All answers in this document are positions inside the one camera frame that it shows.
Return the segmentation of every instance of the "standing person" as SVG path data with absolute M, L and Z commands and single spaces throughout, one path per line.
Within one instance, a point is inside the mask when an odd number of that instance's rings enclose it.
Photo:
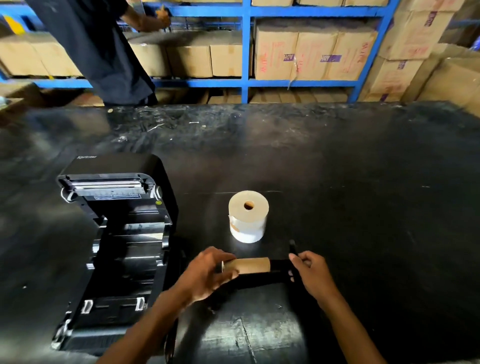
M 155 86 L 128 44 L 117 19 L 140 32 L 170 25 L 138 14 L 126 0 L 26 0 L 47 30 L 103 99 L 105 106 L 154 105 Z
M 303 285 L 330 319 L 348 364 L 386 364 L 367 331 L 350 309 L 330 275 L 325 259 L 312 252 L 288 256 Z M 235 255 L 209 247 L 190 262 L 172 288 L 162 292 L 152 308 L 125 336 L 114 343 L 97 364 L 144 364 L 179 314 L 204 300 L 222 284 L 238 277 L 236 270 L 215 274 L 220 262 Z

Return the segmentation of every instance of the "black table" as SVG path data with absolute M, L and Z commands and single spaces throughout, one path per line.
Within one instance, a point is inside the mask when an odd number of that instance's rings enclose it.
M 478 357 L 479 126 L 443 103 L 30 112 L 0 130 L 0 362 L 95 361 L 49 348 L 96 231 L 54 180 L 76 155 L 114 151 L 162 158 L 188 260 L 210 245 L 286 258 L 294 239 L 326 257 L 389 362 Z M 247 189 L 270 203 L 254 244 L 228 229 L 228 201 Z M 342 362 L 323 314 L 275 279 L 192 306 L 176 362 Z

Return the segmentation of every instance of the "white paper roll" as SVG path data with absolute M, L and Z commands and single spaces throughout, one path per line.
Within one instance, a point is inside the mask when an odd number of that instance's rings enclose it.
M 259 241 L 265 232 L 268 201 L 255 191 L 241 191 L 233 195 L 228 203 L 230 231 L 242 243 Z

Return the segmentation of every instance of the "black printer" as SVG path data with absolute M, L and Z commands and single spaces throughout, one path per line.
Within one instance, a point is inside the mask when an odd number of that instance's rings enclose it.
M 58 176 L 60 195 L 97 225 L 92 257 L 52 348 L 101 355 L 180 274 L 170 236 L 178 207 L 151 154 L 78 156 Z

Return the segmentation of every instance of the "shelving rack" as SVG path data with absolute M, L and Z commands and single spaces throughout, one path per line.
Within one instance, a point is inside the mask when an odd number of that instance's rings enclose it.
M 357 81 L 293 81 L 291 87 L 352 87 L 348 97 L 349 102 L 355 102 L 365 82 L 380 44 L 392 21 L 399 0 L 390 0 L 384 7 L 350 6 L 324 7 L 302 6 L 294 4 L 288 7 L 252 6 L 250 0 L 243 3 L 198 3 L 184 5 L 178 3 L 144 2 L 146 13 L 155 13 L 163 5 L 172 16 L 178 17 L 237 17 L 241 18 L 242 28 L 242 77 L 241 78 L 211 78 L 189 80 L 153 79 L 156 87 L 237 87 L 241 88 L 242 103 L 247 103 L 249 87 L 288 87 L 289 80 L 263 81 L 249 78 L 249 48 L 252 18 L 266 17 L 329 17 L 329 18 L 380 18 L 377 26 L 378 36 L 367 58 L 367 62 Z M 31 31 L 29 23 L 39 23 L 33 10 L 24 3 L 0 3 L 0 15 L 9 16 L 19 23 L 25 31 Z M 0 82 L 9 82 L 3 74 Z M 88 88 L 90 83 L 85 79 L 31 79 L 42 88 Z

